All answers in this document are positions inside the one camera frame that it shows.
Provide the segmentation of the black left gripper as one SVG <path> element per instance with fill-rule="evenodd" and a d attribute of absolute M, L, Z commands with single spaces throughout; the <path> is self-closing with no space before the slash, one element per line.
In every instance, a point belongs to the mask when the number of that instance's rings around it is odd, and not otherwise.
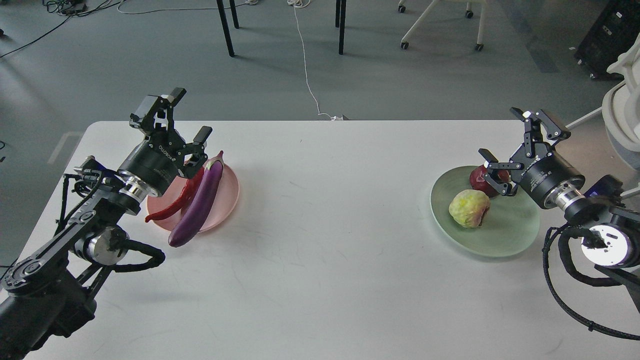
<path fill-rule="evenodd" d="M 205 149 L 212 127 L 202 126 L 188 144 L 175 129 L 174 107 L 185 94 L 185 88 L 174 88 L 169 95 L 147 95 L 129 116 L 130 127 L 142 132 L 147 141 L 125 158 L 118 174 L 143 183 L 155 198 L 162 197 L 175 178 L 194 178 L 209 158 Z"/>

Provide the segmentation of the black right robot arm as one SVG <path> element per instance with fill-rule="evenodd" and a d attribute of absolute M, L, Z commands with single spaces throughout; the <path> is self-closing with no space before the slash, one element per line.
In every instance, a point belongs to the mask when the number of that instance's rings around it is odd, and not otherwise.
<path fill-rule="evenodd" d="M 478 153 L 485 161 L 484 179 L 500 196 L 524 191 L 544 210 L 558 208 L 565 219 L 546 231 L 542 246 L 542 271 L 559 307 L 587 330 L 609 337 L 637 341 L 639 336 L 587 319 L 558 295 L 550 276 L 550 251 L 558 256 L 568 275 L 595 288 L 626 287 L 639 304 L 639 213 L 623 203 L 622 183 L 605 175 L 582 192 L 585 176 L 556 150 L 571 132 L 543 110 L 510 112 L 523 123 L 522 143 L 501 162 L 486 148 Z"/>

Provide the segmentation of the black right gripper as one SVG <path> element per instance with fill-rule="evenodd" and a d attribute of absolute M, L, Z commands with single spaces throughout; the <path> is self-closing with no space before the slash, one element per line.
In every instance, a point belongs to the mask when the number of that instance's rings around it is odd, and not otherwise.
<path fill-rule="evenodd" d="M 524 123 L 523 142 L 510 162 L 499 162 L 486 148 L 478 150 L 486 162 L 485 182 L 504 197 L 515 196 L 519 185 L 542 209 L 566 210 L 584 198 L 580 190 L 585 176 L 555 151 L 556 144 L 571 137 L 569 129 L 542 109 L 532 112 L 511 107 L 510 112 Z M 502 171 L 517 185 L 503 181 Z"/>

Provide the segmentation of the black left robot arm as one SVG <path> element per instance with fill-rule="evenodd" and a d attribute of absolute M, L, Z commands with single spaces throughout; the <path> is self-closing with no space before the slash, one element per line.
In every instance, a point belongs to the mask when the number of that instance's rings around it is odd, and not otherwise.
<path fill-rule="evenodd" d="M 118 223 L 126 214 L 137 215 L 148 196 L 162 196 L 175 178 L 196 176 L 208 159 L 211 127 L 203 126 L 190 143 L 174 127 L 174 107 L 185 94 L 175 88 L 144 98 L 129 121 L 144 139 L 118 169 L 89 156 L 64 174 L 54 236 L 1 279 L 7 291 L 1 303 L 3 360 L 22 360 L 49 337 L 70 337 L 92 321 L 96 294 L 110 274 L 146 271 L 164 262 L 160 249 L 130 239 Z"/>

